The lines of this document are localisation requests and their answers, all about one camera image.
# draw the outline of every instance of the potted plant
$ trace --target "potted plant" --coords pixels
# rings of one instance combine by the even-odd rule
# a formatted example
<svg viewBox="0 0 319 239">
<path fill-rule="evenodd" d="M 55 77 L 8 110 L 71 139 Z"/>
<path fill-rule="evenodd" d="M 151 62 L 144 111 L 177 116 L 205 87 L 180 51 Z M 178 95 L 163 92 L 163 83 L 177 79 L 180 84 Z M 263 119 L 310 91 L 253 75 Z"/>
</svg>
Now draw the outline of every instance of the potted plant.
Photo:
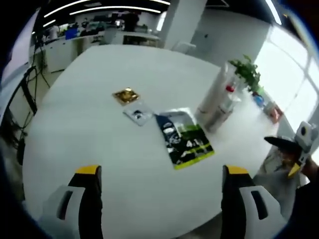
<svg viewBox="0 0 319 239">
<path fill-rule="evenodd" d="M 245 84 L 248 85 L 248 91 L 256 92 L 259 89 L 260 73 L 256 71 L 257 65 L 252 63 L 249 56 L 244 55 L 246 62 L 240 60 L 231 60 L 230 64 L 236 67 L 235 74 L 240 78 L 244 79 Z"/>
</svg>

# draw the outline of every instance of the small white card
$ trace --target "small white card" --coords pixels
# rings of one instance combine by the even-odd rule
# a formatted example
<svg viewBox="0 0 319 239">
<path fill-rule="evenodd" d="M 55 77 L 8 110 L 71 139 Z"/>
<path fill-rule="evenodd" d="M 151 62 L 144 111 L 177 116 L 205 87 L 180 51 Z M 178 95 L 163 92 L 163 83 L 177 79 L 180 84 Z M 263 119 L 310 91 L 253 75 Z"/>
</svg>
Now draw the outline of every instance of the small white card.
<svg viewBox="0 0 319 239">
<path fill-rule="evenodd" d="M 154 115 L 153 111 L 142 100 L 125 106 L 123 113 L 139 126 L 143 126 Z"/>
</svg>

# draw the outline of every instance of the window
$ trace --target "window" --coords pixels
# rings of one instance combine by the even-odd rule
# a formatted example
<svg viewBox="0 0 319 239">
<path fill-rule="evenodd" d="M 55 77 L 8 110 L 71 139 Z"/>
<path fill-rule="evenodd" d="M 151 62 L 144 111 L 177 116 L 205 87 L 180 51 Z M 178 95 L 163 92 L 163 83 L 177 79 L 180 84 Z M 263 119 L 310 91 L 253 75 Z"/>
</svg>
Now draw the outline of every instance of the window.
<svg viewBox="0 0 319 239">
<path fill-rule="evenodd" d="M 273 27 L 270 41 L 288 53 L 301 67 L 306 67 L 308 53 L 300 42 L 279 27 Z"/>
<path fill-rule="evenodd" d="M 314 58 L 310 60 L 308 74 L 313 80 L 314 84 L 319 88 L 319 68 Z"/>
<path fill-rule="evenodd" d="M 297 96 L 285 111 L 290 126 L 296 131 L 303 120 L 312 115 L 318 101 L 318 96 L 309 80 L 305 80 Z"/>
<path fill-rule="evenodd" d="M 256 60 L 261 73 L 260 85 L 285 111 L 296 96 L 304 71 L 283 50 L 265 42 Z"/>
<path fill-rule="evenodd" d="M 312 154 L 313 161 L 319 165 L 319 148 Z"/>
<path fill-rule="evenodd" d="M 260 85 L 297 131 L 301 121 L 309 120 L 318 103 L 316 61 L 310 59 L 302 43 L 274 26 L 255 63 L 261 73 Z"/>
<path fill-rule="evenodd" d="M 158 26 L 156 28 L 157 31 L 161 31 L 164 21 L 165 21 L 165 17 L 166 17 L 166 13 L 167 11 L 163 12 L 160 17 L 159 17 L 159 22 L 158 22 Z"/>
</svg>

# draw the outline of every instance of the table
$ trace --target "table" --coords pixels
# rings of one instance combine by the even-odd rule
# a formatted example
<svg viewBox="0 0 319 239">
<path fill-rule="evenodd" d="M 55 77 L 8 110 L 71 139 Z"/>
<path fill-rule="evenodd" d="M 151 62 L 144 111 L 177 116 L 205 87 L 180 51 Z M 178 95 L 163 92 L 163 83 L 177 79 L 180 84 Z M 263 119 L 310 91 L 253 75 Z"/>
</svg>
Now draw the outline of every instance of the table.
<svg viewBox="0 0 319 239">
<path fill-rule="evenodd" d="M 248 95 L 233 115 L 207 135 L 215 155 L 174 170 L 155 119 L 143 127 L 123 115 L 111 93 L 132 87 L 155 112 L 194 112 L 219 67 L 169 50 L 93 46 L 57 79 L 26 139 L 23 182 L 34 218 L 60 185 L 84 165 L 102 166 L 105 238 L 173 238 L 220 211 L 222 166 L 254 176 L 269 152 L 264 136 L 277 126 Z"/>
<path fill-rule="evenodd" d="M 158 36 L 154 36 L 152 34 L 148 34 L 148 33 L 142 33 L 142 32 L 129 32 L 129 31 L 116 31 L 114 33 L 112 33 L 112 31 L 106 31 L 106 36 L 107 38 L 112 38 L 112 34 L 113 39 L 111 40 L 111 44 L 119 44 L 122 45 L 124 44 L 124 40 L 125 37 L 140 37 L 140 38 L 144 38 L 147 41 L 152 41 L 153 42 L 153 46 L 157 47 L 158 46 L 158 42 L 160 40 L 160 38 Z"/>
</svg>

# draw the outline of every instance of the white cabinet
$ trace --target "white cabinet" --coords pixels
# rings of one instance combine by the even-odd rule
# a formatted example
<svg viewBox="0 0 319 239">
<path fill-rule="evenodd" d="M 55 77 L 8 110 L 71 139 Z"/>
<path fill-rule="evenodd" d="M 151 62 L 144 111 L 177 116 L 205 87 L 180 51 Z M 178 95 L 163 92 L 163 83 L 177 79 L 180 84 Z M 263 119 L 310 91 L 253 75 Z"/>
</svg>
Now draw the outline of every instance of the white cabinet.
<svg viewBox="0 0 319 239">
<path fill-rule="evenodd" d="M 57 40 L 45 47 L 46 63 L 49 72 L 67 68 L 76 57 L 76 49 L 71 40 Z"/>
</svg>

